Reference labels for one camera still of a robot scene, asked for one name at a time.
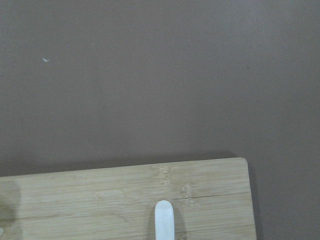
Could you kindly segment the bamboo cutting board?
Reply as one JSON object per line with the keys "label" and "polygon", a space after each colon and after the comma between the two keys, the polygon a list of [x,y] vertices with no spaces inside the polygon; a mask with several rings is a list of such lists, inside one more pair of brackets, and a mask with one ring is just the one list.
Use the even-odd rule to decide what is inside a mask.
{"label": "bamboo cutting board", "polygon": [[171,202],[177,240],[254,240],[244,158],[168,162],[0,179],[3,240],[153,240]]}

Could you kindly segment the white ceramic spoon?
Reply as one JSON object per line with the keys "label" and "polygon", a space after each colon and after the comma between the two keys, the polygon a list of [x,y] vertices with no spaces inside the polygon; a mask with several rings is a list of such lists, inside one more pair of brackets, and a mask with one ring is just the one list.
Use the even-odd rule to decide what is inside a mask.
{"label": "white ceramic spoon", "polygon": [[167,200],[157,202],[154,209],[155,239],[175,239],[175,219],[172,204]]}

